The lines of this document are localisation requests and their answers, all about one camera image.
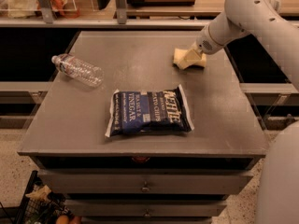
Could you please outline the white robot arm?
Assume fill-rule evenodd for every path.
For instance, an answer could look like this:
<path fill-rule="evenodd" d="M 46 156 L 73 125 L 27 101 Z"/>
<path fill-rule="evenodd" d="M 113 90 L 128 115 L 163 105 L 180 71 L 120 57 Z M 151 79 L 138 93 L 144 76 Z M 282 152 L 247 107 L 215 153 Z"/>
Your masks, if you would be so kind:
<path fill-rule="evenodd" d="M 279 0 L 225 0 L 223 12 L 176 60 L 185 69 L 230 42 L 254 35 L 299 90 L 299 29 L 278 15 Z M 263 163 L 255 224 L 299 224 L 299 121 L 281 131 Z"/>

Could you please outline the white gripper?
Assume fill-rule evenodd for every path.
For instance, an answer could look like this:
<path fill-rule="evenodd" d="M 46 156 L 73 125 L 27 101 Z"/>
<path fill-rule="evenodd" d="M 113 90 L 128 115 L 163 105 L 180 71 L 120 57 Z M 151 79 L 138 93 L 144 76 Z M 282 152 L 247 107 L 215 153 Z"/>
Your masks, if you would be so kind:
<path fill-rule="evenodd" d="M 203 66 L 202 51 L 205 54 L 214 54 L 233 41 L 236 35 L 237 27 L 226 16 L 217 16 L 200 31 L 196 43 L 188 49 L 179 50 L 178 67 L 186 69 L 191 65 Z"/>

